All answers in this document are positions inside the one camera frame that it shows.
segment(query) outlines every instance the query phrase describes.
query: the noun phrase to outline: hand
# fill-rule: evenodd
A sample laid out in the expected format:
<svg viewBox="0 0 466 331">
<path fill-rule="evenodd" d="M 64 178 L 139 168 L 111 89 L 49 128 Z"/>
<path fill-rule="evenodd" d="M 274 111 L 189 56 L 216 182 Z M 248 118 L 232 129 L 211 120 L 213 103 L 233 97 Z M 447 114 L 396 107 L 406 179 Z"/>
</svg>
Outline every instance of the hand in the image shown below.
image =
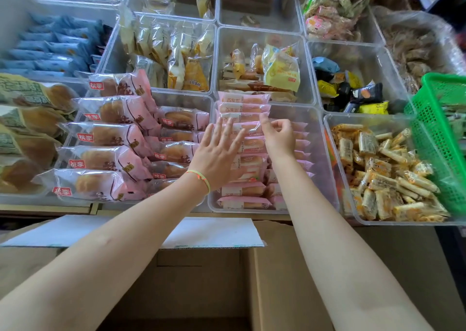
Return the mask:
<svg viewBox="0 0 466 331">
<path fill-rule="evenodd" d="M 189 169 L 203 174 L 210 184 L 211 191 L 221 188 L 229 181 L 238 179 L 245 169 L 231 170 L 233 160 L 244 140 L 245 129 L 231 141 L 233 119 L 229 119 L 222 133 L 222 120 L 209 124 L 202 141 L 194 154 Z"/>
<path fill-rule="evenodd" d="M 294 158 L 293 127 L 288 119 L 270 121 L 264 113 L 259 115 L 262 131 L 265 135 L 265 146 L 272 161 L 279 161 L 283 157 Z"/>
</svg>

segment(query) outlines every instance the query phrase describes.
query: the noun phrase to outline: person's right arm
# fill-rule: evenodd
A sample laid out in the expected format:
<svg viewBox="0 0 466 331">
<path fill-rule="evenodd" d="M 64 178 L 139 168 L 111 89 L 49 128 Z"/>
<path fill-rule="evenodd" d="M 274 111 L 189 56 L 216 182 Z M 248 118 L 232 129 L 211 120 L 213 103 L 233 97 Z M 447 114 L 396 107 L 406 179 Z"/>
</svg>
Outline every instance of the person's right arm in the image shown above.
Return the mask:
<svg viewBox="0 0 466 331">
<path fill-rule="evenodd" d="M 335 330 L 432 331 L 392 273 L 296 161 L 290 121 L 271 123 L 261 115 L 260 122 L 304 259 Z"/>
</svg>

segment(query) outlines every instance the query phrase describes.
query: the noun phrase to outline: red label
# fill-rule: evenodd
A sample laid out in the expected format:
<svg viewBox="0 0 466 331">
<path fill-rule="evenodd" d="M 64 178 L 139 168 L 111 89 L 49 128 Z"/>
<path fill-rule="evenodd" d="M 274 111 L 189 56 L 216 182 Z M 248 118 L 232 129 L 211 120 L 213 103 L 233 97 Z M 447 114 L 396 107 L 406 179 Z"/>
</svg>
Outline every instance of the red label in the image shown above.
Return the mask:
<svg viewBox="0 0 466 331">
<path fill-rule="evenodd" d="M 165 125 L 173 126 L 173 120 L 170 120 L 170 119 L 162 119 L 162 122 L 163 122 Z"/>
<path fill-rule="evenodd" d="M 83 134 L 77 133 L 78 139 L 85 142 L 94 142 L 94 135 L 93 134 Z"/>
<path fill-rule="evenodd" d="M 52 190 L 52 192 L 58 196 L 71 196 L 71 188 L 70 187 L 60 187 L 56 186 Z"/>
<path fill-rule="evenodd" d="M 90 120 L 95 120 L 95 121 L 100 121 L 100 120 L 102 120 L 102 119 L 100 119 L 99 114 L 91 114 L 91 113 L 89 113 L 89 114 L 85 114 L 84 116 L 85 116 L 86 118 L 90 119 Z"/>
<path fill-rule="evenodd" d="M 89 87 L 93 90 L 102 91 L 103 90 L 103 82 L 89 82 Z"/>
<path fill-rule="evenodd" d="M 69 160 L 68 163 L 72 168 L 82 169 L 86 167 L 84 160 Z"/>
<path fill-rule="evenodd" d="M 164 160 L 164 161 L 167 159 L 166 154 L 160 154 L 160 153 L 155 153 L 155 152 L 154 152 L 154 157 L 159 160 Z"/>
<path fill-rule="evenodd" d="M 159 173 L 152 173 L 152 176 L 154 179 L 166 179 L 167 176 L 165 174 L 159 174 Z"/>
</svg>

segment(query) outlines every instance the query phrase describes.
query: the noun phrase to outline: forearm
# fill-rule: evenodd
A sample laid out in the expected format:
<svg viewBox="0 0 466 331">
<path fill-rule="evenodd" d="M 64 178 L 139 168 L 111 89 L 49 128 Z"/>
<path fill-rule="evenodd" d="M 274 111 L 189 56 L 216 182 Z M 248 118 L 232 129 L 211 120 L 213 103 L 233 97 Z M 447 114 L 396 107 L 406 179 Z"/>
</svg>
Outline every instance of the forearm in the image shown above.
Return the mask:
<svg viewBox="0 0 466 331">
<path fill-rule="evenodd" d="M 335 329 L 375 330 L 383 324 L 386 330 L 431 330 L 387 267 L 300 165 L 290 157 L 275 161 L 274 170 Z"/>
<path fill-rule="evenodd" d="M 206 193 L 185 174 L 79 240 L 0 301 L 0 330 L 95 330 Z"/>
</svg>

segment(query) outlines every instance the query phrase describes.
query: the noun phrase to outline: person's right hand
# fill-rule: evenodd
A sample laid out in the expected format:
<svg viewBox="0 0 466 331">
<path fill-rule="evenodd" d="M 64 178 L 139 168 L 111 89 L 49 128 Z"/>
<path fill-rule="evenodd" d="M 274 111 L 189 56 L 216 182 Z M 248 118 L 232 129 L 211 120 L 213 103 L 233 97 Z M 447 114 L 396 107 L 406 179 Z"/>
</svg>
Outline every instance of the person's right hand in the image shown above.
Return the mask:
<svg viewBox="0 0 466 331">
<path fill-rule="evenodd" d="M 278 161 L 283 157 L 294 158 L 293 127 L 288 119 L 270 121 L 267 115 L 259 115 L 262 131 L 265 135 L 265 146 L 272 161 Z"/>
</svg>

